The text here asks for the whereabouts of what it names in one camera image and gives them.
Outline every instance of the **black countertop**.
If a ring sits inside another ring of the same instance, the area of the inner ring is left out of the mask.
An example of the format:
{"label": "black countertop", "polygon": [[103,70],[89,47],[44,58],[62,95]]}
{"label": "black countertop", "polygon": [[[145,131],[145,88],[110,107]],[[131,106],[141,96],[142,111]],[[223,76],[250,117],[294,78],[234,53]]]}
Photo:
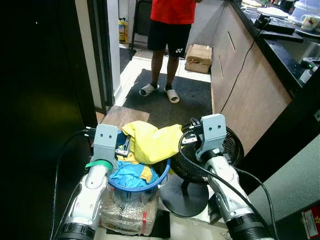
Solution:
{"label": "black countertop", "polygon": [[294,98],[304,85],[299,78],[304,72],[305,68],[297,63],[277,40],[265,39],[263,35],[262,37],[256,37],[259,30],[240,9],[241,4],[238,4],[233,0],[229,0],[229,3],[236,11],[252,37],[256,38],[256,44],[259,46],[260,50],[268,60],[269,64],[273,68],[274,72],[282,82],[289,95]]}

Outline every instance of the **fan grille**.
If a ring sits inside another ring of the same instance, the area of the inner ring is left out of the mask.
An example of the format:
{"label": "fan grille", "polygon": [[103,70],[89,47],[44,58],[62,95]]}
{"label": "fan grille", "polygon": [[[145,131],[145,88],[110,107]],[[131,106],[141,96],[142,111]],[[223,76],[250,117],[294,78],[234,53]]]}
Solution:
{"label": "fan grille", "polygon": [[[244,159],[244,149],[237,135],[228,127],[222,146],[223,154],[228,154],[231,165],[239,167]],[[206,163],[197,161],[195,157],[197,148],[197,144],[186,145],[183,147],[183,153],[192,162],[204,168]],[[171,168],[180,178],[195,184],[208,184],[207,174],[182,158],[180,153],[177,153],[171,159]]]}

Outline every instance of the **black wall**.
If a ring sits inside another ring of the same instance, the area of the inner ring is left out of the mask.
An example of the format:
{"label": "black wall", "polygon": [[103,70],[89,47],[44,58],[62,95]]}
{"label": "black wall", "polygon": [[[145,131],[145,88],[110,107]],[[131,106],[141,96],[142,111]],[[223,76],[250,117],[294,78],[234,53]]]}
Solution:
{"label": "black wall", "polygon": [[[73,132],[97,120],[75,1],[8,2],[1,7],[2,217],[10,239],[45,240],[60,150]],[[88,151],[84,137],[66,150],[56,222]]]}

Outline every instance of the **blue cloth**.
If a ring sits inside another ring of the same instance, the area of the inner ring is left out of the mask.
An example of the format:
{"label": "blue cloth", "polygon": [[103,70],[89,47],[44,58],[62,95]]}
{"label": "blue cloth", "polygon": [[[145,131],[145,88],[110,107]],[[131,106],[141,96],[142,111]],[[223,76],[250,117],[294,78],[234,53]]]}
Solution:
{"label": "blue cloth", "polygon": [[155,170],[149,166],[152,178],[150,182],[140,178],[141,173],[146,167],[145,164],[132,164],[126,161],[117,161],[117,169],[114,173],[110,175],[110,179],[112,179],[116,184],[119,184],[123,187],[127,188],[141,188],[148,186],[149,184],[154,183],[158,178],[158,174]]}

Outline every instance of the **blue bucket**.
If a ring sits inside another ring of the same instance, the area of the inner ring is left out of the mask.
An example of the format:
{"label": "blue bucket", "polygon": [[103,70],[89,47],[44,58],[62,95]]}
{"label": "blue bucket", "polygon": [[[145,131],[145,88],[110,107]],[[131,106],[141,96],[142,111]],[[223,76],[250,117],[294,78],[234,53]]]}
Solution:
{"label": "blue bucket", "polygon": [[[117,136],[116,147],[124,144],[124,141],[125,136],[123,132],[120,131]],[[171,160],[170,158],[168,158],[152,165],[153,169],[158,174],[159,178],[158,180],[156,180],[148,186],[135,188],[125,187],[115,183],[114,181],[112,181],[112,179],[109,179],[108,183],[111,185],[111,191],[114,193],[114,200],[119,205],[128,206],[128,204],[130,204],[134,208],[144,206],[151,199],[151,197],[153,197],[154,194],[156,194],[158,186],[167,176],[170,169],[170,163]]]}

